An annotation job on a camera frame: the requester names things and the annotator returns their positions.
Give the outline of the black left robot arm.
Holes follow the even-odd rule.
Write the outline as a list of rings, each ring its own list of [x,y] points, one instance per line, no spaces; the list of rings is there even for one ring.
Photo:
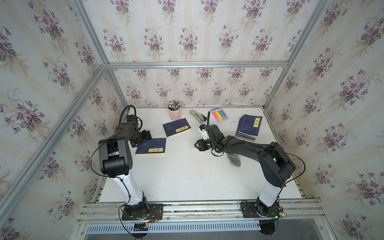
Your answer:
[[[142,121],[136,115],[128,115],[120,123],[114,135],[100,140],[98,145],[100,167],[103,176],[113,179],[122,191],[126,203],[124,211],[148,212],[150,210],[144,192],[136,183],[131,169],[133,157],[131,148],[137,148],[152,139],[151,133],[141,130]]]

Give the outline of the grey patterned cloth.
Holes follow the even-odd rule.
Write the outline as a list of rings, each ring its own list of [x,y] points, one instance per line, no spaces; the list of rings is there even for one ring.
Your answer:
[[[235,167],[241,166],[241,160],[239,158],[239,155],[237,154],[227,154],[227,158],[229,159],[230,163]]]

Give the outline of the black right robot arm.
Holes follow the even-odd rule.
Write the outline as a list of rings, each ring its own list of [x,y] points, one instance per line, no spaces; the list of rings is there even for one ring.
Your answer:
[[[278,207],[279,195],[296,170],[296,165],[278,143],[256,144],[234,136],[225,137],[216,125],[202,124],[199,132],[203,138],[195,143],[195,148],[200,152],[211,150],[216,157],[221,153],[239,155],[260,164],[266,182],[255,203],[259,216],[266,217]]]

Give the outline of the blue book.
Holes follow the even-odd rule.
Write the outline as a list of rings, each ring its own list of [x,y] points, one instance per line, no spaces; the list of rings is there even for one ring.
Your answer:
[[[255,142],[259,135],[263,117],[243,115],[238,124],[236,136],[242,139]]]
[[[191,126],[188,123],[186,118],[182,118],[176,121],[163,124],[163,128],[168,138],[168,137],[189,131],[191,129]]]
[[[135,155],[138,157],[165,155],[166,141],[166,138],[157,138],[146,141],[137,147]]]

